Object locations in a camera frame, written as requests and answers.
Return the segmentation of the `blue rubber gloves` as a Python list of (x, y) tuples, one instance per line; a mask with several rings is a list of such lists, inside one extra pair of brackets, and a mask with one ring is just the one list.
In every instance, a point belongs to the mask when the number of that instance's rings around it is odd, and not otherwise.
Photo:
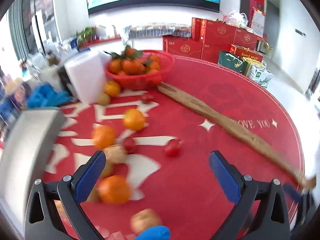
[(31, 93), (27, 108), (59, 107), (69, 103), (72, 97), (68, 92), (56, 92), (49, 83), (37, 86)]

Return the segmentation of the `green brown fruit by roll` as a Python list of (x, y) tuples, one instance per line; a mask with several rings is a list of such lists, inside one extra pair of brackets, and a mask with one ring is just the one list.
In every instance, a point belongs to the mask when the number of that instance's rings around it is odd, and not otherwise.
[(101, 106), (107, 106), (111, 102), (111, 97), (106, 93), (99, 93), (97, 98), (97, 104)]

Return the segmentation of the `grey white tray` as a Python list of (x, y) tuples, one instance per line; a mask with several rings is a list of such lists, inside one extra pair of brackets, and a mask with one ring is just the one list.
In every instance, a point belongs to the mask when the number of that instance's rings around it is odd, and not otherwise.
[(1, 212), (24, 234), (24, 219), (34, 181), (42, 177), (57, 135), (65, 122), (59, 108), (21, 113), (1, 156)]

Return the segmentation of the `long wooden board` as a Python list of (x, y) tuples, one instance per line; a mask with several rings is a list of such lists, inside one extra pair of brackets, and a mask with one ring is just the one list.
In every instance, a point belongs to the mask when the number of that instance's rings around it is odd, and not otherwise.
[(200, 99), (170, 84), (162, 82), (157, 86), (157, 89), (162, 94), (172, 98), (173, 100), (179, 102), (185, 107), (200, 114), (201, 116), (204, 116), (213, 123), (221, 126), (227, 133), (229, 133), (236, 139), (242, 141), (260, 155), (263, 155), (265, 158), (274, 162), (282, 170), (289, 174), (302, 188), (306, 190), (311, 190), (316, 187), (316, 176), (313, 176), (310, 179), (306, 178), (306, 176), (302, 172), (298, 171), (285, 159), (283, 159), (280, 153), (277, 152), (270, 144), (268, 144), (258, 135), (250, 132), (247, 128), (243, 127), (235, 120), (223, 114), (220, 114)]

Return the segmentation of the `green milk carton box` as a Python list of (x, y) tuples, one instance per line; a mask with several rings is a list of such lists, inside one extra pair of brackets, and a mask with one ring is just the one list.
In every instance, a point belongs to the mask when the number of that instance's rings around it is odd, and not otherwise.
[(220, 51), (218, 64), (240, 74), (244, 74), (246, 69), (244, 59), (228, 51)]

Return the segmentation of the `red gift box stack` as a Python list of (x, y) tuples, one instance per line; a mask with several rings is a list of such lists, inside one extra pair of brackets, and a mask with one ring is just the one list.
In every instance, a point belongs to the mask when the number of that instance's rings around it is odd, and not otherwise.
[(192, 18), (191, 37), (164, 36), (163, 50), (173, 55), (217, 63), (222, 51), (238, 50), (238, 56), (249, 56), (259, 39), (259, 36), (244, 28)]

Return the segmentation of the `red cherry tomato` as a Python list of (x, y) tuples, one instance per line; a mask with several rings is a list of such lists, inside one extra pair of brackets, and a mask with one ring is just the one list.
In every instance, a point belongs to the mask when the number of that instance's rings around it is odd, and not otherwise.
[(136, 152), (137, 145), (133, 138), (125, 138), (123, 140), (123, 146), (127, 153), (132, 154)]
[(177, 157), (180, 154), (182, 141), (180, 139), (171, 139), (164, 148), (167, 157)]
[(141, 101), (144, 104), (149, 104), (149, 103), (151, 103), (153, 101), (153, 95), (150, 94), (150, 93), (145, 93), (145, 94), (142, 95)]

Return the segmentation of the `white green milk box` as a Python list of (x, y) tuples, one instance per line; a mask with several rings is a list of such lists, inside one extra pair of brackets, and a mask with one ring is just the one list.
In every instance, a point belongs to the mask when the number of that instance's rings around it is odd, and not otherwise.
[(247, 77), (266, 89), (273, 77), (273, 74), (265, 67), (251, 64), (247, 72)]

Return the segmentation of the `white paper towel roll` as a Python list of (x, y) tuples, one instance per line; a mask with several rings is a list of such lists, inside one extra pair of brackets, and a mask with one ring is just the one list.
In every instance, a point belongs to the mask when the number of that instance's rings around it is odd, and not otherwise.
[(106, 67), (111, 56), (98, 50), (87, 50), (68, 59), (65, 70), (78, 99), (87, 104), (98, 101), (106, 83)]

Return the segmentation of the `red plastic fruit basket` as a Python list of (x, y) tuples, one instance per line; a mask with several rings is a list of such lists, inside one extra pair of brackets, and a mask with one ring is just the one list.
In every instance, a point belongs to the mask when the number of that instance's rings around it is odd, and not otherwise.
[(127, 48), (121, 54), (111, 53), (106, 75), (121, 87), (143, 90), (165, 81), (175, 66), (173, 55), (159, 50)]

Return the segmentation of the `small yellow orange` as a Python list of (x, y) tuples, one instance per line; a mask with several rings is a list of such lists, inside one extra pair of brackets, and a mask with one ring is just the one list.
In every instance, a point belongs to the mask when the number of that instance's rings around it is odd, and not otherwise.
[(127, 129), (140, 131), (144, 128), (146, 117), (137, 109), (128, 109), (124, 113), (123, 124)]

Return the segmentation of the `potted green plant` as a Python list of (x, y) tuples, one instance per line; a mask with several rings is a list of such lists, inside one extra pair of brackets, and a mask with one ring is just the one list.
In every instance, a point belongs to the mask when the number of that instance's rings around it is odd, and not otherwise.
[(98, 38), (96, 27), (86, 27), (84, 30), (76, 33), (76, 41), (79, 47)]

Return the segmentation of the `large orange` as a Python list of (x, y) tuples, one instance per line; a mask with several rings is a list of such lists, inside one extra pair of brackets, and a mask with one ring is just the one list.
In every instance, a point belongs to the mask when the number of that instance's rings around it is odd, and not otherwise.
[(101, 180), (98, 196), (108, 204), (125, 204), (130, 200), (131, 189), (124, 176), (114, 175)]

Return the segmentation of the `orange beside basket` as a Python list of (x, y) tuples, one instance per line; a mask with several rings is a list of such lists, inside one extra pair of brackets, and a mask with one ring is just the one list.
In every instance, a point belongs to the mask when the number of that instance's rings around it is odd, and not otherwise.
[(107, 81), (104, 85), (104, 93), (114, 98), (121, 93), (121, 86), (115, 81)]

